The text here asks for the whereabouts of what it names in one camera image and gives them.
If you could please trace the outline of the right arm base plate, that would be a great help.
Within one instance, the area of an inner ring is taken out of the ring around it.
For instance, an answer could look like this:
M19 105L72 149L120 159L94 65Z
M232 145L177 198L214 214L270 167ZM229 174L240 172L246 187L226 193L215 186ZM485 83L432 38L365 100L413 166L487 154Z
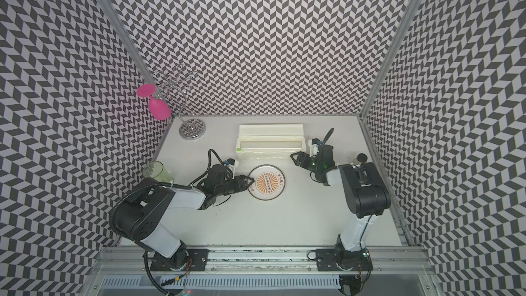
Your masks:
M357 252L320 248L315 250L318 271L372 271L373 264L365 249Z

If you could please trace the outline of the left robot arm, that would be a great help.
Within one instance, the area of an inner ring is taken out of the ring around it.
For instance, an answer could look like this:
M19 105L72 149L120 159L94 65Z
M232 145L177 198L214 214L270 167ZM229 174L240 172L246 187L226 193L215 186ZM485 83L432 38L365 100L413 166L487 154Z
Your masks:
M219 196L241 193L255 184L246 175L234 175L228 164L215 164L190 185L159 182L145 178L117 201L109 214L113 232L133 241L146 253L154 253L172 270L188 266L186 244L163 226L161 220L170 209L206 210Z

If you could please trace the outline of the white plate with orange pattern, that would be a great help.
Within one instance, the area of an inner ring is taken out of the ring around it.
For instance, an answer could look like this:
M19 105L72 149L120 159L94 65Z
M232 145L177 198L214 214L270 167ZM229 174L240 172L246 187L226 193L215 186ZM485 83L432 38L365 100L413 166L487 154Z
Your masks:
M254 183L248 189L249 193L262 201L270 201L279 197L286 186L283 172L269 164L254 168L249 177L254 179Z

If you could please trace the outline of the cream plastic wrap dispenser box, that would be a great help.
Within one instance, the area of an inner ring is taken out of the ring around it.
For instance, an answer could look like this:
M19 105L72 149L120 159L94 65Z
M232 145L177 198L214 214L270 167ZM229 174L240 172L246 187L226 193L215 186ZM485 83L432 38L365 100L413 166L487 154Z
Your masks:
M236 154L240 160L288 158L305 152L304 125L244 124L239 126Z

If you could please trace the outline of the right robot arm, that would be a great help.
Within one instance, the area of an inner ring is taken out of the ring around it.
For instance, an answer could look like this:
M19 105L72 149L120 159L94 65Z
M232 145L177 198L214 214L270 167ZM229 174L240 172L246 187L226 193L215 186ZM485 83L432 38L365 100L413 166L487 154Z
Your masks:
M314 175L314 181L324 186L340 187L349 211L356 222L339 234L328 261L337 269L351 271L372 267L367 250L367 237L375 220L391 206L387 187L374 163L337 165L333 147L316 145L314 155L295 152L294 164Z

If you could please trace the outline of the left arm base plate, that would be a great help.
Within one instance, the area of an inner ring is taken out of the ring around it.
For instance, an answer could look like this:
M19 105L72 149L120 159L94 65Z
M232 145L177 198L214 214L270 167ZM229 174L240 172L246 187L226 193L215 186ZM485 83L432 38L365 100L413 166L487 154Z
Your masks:
M183 273L186 270L190 272L205 271L208 262L209 249L182 249L170 258L165 258L159 253L155 253L152 259L149 259L149 269L153 272L175 272Z

